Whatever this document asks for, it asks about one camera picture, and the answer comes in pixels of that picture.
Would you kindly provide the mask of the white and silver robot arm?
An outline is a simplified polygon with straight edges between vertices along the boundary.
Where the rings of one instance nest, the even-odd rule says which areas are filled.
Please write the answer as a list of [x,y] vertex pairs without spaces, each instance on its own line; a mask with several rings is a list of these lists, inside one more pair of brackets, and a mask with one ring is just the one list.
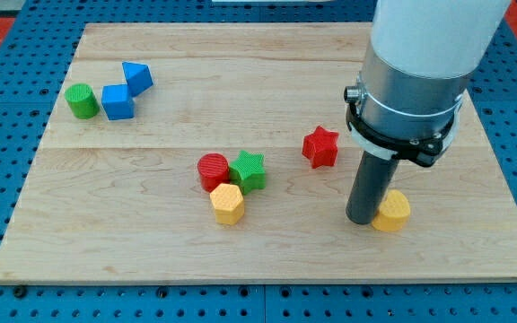
[[463,93],[509,0],[379,0],[346,124],[383,160],[430,167],[451,145]]

